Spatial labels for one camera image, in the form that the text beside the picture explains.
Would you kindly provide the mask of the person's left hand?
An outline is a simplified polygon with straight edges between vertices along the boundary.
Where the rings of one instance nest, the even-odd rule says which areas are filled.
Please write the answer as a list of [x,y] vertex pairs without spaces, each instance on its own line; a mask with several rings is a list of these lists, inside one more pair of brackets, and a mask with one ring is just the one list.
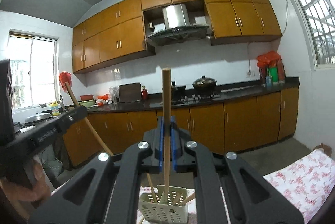
[[42,165],[36,160],[33,160],[33,163],[33,174],[37,182],[32,189],[1,179],[1,188],[9,200],[34,202],[50,196],[50,188],[46,183]]

